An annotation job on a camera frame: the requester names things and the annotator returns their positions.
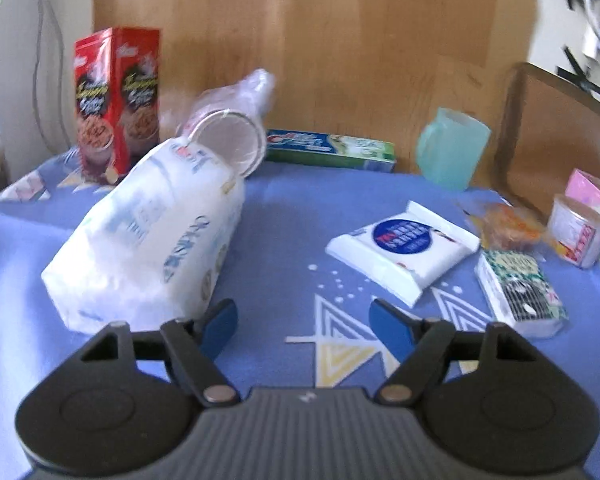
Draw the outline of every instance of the orange food item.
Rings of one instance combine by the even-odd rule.
[[[483,233],[489,249],[525,251],[542,240],[544,227],[524,209],[506,204],[489,205]]]

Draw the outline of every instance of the white wet wipes pack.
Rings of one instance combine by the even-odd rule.
[[[407,211],[331,240],[327,254],[362,272],[408,306],[480,238],[416,202]]]
[[[42,272],[65,325],[94,333],[126,320],[156,330],[201,317],[243,201],[242,178],[211,150],[183,137],[156,146]]]

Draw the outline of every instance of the canned food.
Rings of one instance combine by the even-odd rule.
[[[568,262],[588,269],[600,256],[600,213],[588,205],[556,195],[548,229],[557,253]]]

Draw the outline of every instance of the wooden chair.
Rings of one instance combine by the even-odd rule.
[[[493,187],[546,220],[574,169],[600,178],[600,102],[557,75],[518,64],[495,142]]]

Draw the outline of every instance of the blue tablecloth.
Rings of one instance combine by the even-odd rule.
[[[48,161],[0,200],[0,480],[29,468],[13,429],[17,405],[87,339],[64,327],[40,280],[107,192],[85,184],[73,163]],[[492,192],[467,193],[497,199]],[[409,200],[465,225],[458,198],[413,175],[265,163],[248,180],[214,295],[234,298],[239,310],[238,331],[216,361],[219,368],[243,395],[255,384],[375,390],[397,362],[369,330],[368,307],[375,296],[401,304],[324,247],[334,236],[403,211]],[[491,314],[474,276],[476,258],[438,280],[410,314],[483,328]],[[538,347],[600,407],[600,268],[579,270],[553,256],[541,267],[570,323]],[[587,469],[600,479],[600,438]]]

